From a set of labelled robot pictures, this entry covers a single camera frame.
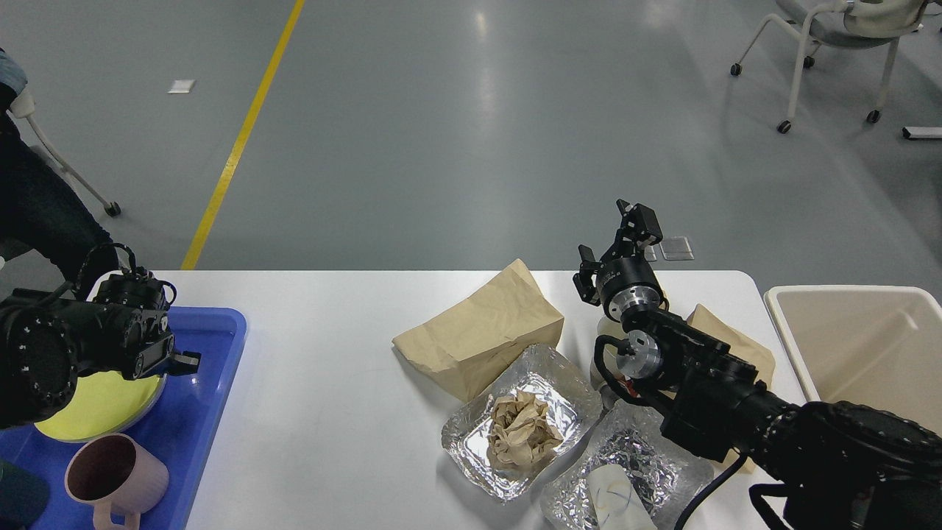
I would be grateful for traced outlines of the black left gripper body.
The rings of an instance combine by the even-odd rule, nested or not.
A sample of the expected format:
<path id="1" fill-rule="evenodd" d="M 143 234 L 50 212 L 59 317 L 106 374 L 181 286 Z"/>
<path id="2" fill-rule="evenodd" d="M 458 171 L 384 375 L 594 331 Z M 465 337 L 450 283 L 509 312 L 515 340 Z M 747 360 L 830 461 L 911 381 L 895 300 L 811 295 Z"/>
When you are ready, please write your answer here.
<path id="1" fill-rule="evenodd" d="M 165 365 L 172 351 L 174 334 L 171 331 L 162 333 L 157 339 L 142 345 L 132 357 L 132 379 L 162 375 L 167 370 Z"/>

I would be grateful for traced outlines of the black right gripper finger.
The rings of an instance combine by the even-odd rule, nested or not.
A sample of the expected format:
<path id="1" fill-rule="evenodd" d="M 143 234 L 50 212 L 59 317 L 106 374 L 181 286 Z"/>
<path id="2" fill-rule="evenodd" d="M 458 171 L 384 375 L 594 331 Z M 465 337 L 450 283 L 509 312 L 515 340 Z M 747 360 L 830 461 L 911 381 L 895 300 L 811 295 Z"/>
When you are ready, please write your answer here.
<path id="1" fill-rule="evenodd" d="M 652 208 L 639 202 L 619 199 L 616 207 L 621 215 L 621 224 L 615 235 L 615 259 L 638 258 L 641 261 L 656 261 L 652 247 L 663 239 L 662 228 Z"/>
<path id="2" fill-rule="evenodd" d="M 582 302 L 600 306 L 601 296 L 599 295 L 598 286 L 595 284 L 595 279 L 601 272 L 603 263 L 595 257 L 592 249 L 585 244 L 578 245 L 578 254 L 580 264 L 578 271 L 574 274 L 576 292 L 578 292 Z"/>

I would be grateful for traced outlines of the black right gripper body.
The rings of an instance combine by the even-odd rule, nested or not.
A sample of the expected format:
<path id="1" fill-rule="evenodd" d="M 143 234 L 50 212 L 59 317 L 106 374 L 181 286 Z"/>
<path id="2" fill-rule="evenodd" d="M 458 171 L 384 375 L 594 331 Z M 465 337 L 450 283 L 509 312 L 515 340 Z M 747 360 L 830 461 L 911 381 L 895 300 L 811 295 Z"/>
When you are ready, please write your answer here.
<path id="1" fill-rule="evenodd" d="M 603 312 L 619 325 L 640 312 L 666 308 L 666 294 L 644 255 L 602 261 L 595 286 Z"/>

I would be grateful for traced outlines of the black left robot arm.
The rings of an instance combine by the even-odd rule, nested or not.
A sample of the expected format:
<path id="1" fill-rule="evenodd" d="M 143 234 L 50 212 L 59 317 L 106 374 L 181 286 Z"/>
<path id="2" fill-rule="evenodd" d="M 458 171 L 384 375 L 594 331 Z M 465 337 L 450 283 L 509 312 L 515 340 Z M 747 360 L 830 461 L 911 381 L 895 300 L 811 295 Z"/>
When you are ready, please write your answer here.
<path id="1" fill-rule="evenodd" d="M 1 425 L 34 425 L 61 412 L 78 380 L 117 372 L 124 380 L 195 375 L 201 353 L 180 351 L 169 326 L 177 289 L 138 265 L 125 244 L 127 267 L 101 282 L 91 301 L 56 291 L 14 289 L 1 305 Z"/>

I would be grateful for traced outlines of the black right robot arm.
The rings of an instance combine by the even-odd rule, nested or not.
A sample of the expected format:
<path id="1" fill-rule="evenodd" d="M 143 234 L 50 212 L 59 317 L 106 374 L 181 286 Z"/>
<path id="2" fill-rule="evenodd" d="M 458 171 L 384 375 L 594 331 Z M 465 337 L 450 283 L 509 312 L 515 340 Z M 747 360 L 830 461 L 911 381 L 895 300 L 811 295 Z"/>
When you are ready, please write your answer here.
<path id="1" fill-rule="evenodd" d="M 578 248 L 583 302 L 619 323 L 602 334 L 593 365 L 621 399 L 662 414 L 662 436 L 694 456 L 734 463 L 687 504 L 674 526 L 747 460 L 771 484 L 749 489 L 771 529 L 938 529 L 940 437 L 914 420 L 847 400 L 788 403 L 729 344 L 670 312 L 645 251 L 662 241 L 655 211 L 617 201 L 615 241 L 596 258 Z"/>

